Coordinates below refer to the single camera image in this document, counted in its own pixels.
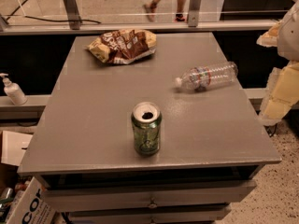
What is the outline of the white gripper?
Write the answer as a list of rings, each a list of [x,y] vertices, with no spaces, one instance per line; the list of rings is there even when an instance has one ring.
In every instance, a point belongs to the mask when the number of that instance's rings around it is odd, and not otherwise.
[[[278,48],[278,55],[289,61],[299,61],[299,1],[256,43]],[[279,123],[299,102],[299,62],[289,62],[282,69],[274,67],[269,75],[262,100],[259,121],[263,126]]]

